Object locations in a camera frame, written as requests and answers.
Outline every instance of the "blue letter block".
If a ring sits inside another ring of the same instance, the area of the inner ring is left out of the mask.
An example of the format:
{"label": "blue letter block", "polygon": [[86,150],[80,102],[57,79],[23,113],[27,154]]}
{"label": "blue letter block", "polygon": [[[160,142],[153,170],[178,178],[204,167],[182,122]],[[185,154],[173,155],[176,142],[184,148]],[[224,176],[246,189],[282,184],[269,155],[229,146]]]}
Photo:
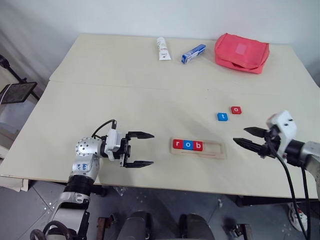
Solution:
{"label": "blue letter block", "polygon": [[228,121],[228,115],[225,112],[219,112],[218,121]]}
{"label": "blue letter block", "polygon": [[183,149],[185,150],[193,150],[194,142],[189,140],[183,140]]}

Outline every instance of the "floor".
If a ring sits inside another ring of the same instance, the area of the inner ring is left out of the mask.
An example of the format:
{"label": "floor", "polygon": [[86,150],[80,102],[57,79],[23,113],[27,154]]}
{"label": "floor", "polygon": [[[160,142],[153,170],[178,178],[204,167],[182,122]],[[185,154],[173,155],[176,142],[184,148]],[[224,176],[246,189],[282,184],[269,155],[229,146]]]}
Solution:
{"label": "floor", "polygon": [[[28,240],[32,229],[43,229],[48,222],[64,186],[35,181],[28,192],[0,188],[0,232],[4,240]],[[121,226],[131,213],[144,210],[152,215],[154,239],[174,238],[178,234],[181,214],[196,213],[211,226],[216,240],[229,240],[223,230],[227,217],[239,224],[251,224],[255,240],[302,240],[303,235],[289,223],[286,205],[237,207],[231,197],[222,194],[199,193],[149,188],[128,188],[123,196],[112,187],[105,197],[91,195],[88,240],[95,240],[98,217],[115,213],[117,223],[105,234],[115,240]],[[311,218],[311,239],[320,239],[320,220]]]}

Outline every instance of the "pink bag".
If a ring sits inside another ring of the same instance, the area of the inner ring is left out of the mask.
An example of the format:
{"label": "pink bag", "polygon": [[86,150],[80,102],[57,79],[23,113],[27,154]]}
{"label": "pink bag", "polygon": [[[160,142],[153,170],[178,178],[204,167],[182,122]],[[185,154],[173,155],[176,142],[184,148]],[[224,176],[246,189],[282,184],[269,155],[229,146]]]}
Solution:
{"label": "pink bag", "polygon": [[214,52],[218,65],[260,74],[269,56],[269,43],[226,33],[216,41]]}

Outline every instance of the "blue box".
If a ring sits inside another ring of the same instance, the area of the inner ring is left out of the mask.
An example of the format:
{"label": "blue box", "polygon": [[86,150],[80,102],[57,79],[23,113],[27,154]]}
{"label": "blue box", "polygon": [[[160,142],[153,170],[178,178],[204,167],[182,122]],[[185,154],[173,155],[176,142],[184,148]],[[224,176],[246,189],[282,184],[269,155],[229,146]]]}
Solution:
{"label": "blue box", "polygon": [[225,112],[219,112],[217,116],[218,116],[218,121],[223,121],[223,122],[228,121],[228,114],[226,114]]}
{"label": "blue box", "polygon": [[189,62],[191,59],[195,58],[196,56],[199,56],[202,54],[206,49],[206,45],[200,44],[199,46],[196,46],[194,49],[188,51],[187,53],[182,55],[181,62],[183,64],[186,64]]}
{"label": "blue box", "polygon": [[194,149],[194,141],[183,140],[183,149],[193,150]]}

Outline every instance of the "white table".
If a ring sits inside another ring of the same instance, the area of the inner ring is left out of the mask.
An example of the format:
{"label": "white table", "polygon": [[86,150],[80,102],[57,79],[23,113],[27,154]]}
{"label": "white table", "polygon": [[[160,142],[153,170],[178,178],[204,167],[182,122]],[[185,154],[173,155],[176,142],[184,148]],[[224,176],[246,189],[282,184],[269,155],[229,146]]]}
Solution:
{"label": "white table", "polygon": [[[133,139],[131,159],[154,161],[144,168],[120,168],[101,159],[97,184],[165,188],[245,196],[290,197],[280,163],[262,159],[236,143],[243,131],[266,128],[266,119],[284,109],[294,117],[299,141],[320,142],[320,90],[291,47],[271,45],[262,74],[238,72],[214,63],[214,41],[166,38],[172,60],[159,61],[154,37],[82,34],[50,78],[0,174],[66,182],[75,144],[115,118]],[[198,44],[206,52],[183,65],[181,55]],[[230,113],[241,106],[243,114]],[[217,113],[229,121],[217,121]],[[223,141],[226,159],[170,153],[170,139]],[[301,171],[289,166],[296,197],[304,198]],[[317,198],[307,174],[309,195]]]}

